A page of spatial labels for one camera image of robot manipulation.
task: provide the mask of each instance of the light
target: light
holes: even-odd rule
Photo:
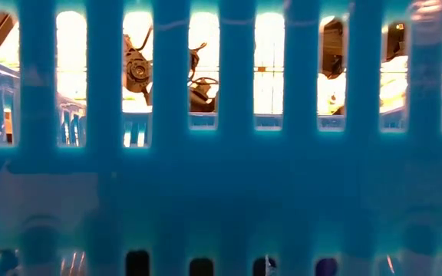
[[[328,23],[332,22],[332,20],[335,19],[335,16],[327,16],[322,18],[322,20],[320,21],[320,27],[325,27]]]
[[[390,255],[387,255],[388,266],[390,267],[391,273],[395,274],[395,270],[393,269],[393,264],[391,263]]]

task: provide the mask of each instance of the blue plastic bar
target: blue plastic bar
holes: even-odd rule
[[[90,0],[86,4],[86,147],[92,156],[111,161],[122,148],[124,3],[121,0],[105,0],[98,4]]]
[[[151,146],[175,153],[188,128],[189,0],[153,2],[153,129]]]
[[[25,276],[59,275],[59,238],[57,229],[34,226],[20,237],[19,252]]]
[[[414,146],[427,150],[434,148],[442,121],[442,4],[434,6],[432,14],[420,6],[411,9],[409,36],[408,127]]]
[[[57,148],[55,1],[21,0],[21,153],[48,157]]]
[[[137,138],[139,136],[139,123],[133,122],[130,128],[130,145],[137,146]]]
[[[284,119],[291,140],[315,138],[317,127],[320,1],[295,0],[285,7]]]
[[[219,4],[219,131],[225,138],[249,139],[253,119],[253,61],[256,2]]]
[[[379,131],[382,0],[356,0],[349,11],[346,132],[365,146]]]

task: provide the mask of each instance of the mechanical part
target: mechanical part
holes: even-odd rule
[[[211,85],[219,82],[211,77],[200,77],[192,81],[190,90],[190,112],[214,112],[216,111],[216,98],[211,99],[207,95]]]
[[[322,36],[322,73],[328,78],[336,78],[342,73],[344,25],[334,19],[323,28]]]
[[[345,115],[345,105],[339,107],[332,115]]]
[[[134,93],[143,93],[146,99],[149,99],[147,86],[153,81],[153,62],[148,61],[141,51],[146,46],[153,28],[150,28],[140,48],[135,48],[128,35],[124,35],[125,46],[125,87]]]
[[[202,43],[198,48],[190,49],[190,76],[189,81],[193,79],[193,75],[196,73],[197,65],[199,64],[200,57],[197,52],[207,46],[207,43]]]

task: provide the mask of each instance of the blue plastic basket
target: blue plastic basket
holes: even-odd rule
[[[385,274],[388,255],[405,275],[442,270],[441,0],[1,0],[1,7],[18,12],[21,96],[18,145],[0,147],[0,248],[18,248],[26,275],[57,274],[65,248],[85,250],[93,276],[122,275],[132,248],[149,251],[158,276],[185,275],[198,257],[212,259],[216,275],[246,276],[265,255],[280,275],[312,275],[327,257],[337,258],[340,275]],[[63,148],[55,14],[79,7],[87,15],[86,146]],[[123,147],[122,20],[134,8],[152,9],[155,27],[147,148]],[[189,128],[191,9],[220,18],[215,130]],[[255,15],[267,10],[285,14],[280,131],[256,130],[252,110]],[[316,115],[325,15],[348,16],[343,132],[319,131]],[[411,25],[406,132],[382,133],[381,27],[398,19]]]

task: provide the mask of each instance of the dark opening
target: dark opening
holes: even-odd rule
[[[10,145],[13,144],[13,134],[12,133],[6,133],[6,142],[8,142],[8,144],[10,144]]]
[[[344,70],[344,25],[334,19],[323,29],[322,73],[328,78],[336,78]]]
[[[338,264],[334,258],[323,258],[316,264],[315,276],[335,276]]]
[[[129,251],[127,253],[126,276],[150,276],[150,256],[146,251]]]
[[[208,258],[196,258],[190,262],[189,276],[214,276],[214,264]]]
[[[0,276],[13,275],[18,265],[19,260],[14,249],[0,250]]]
[[[387,61],[407,54],[407,47],[405,45],[407,39],[406,27],[403,22],[394,22],[388,25]]]
[[[275,275],[277,264],[273,258],[258,258],[253,263],[253,276]]]

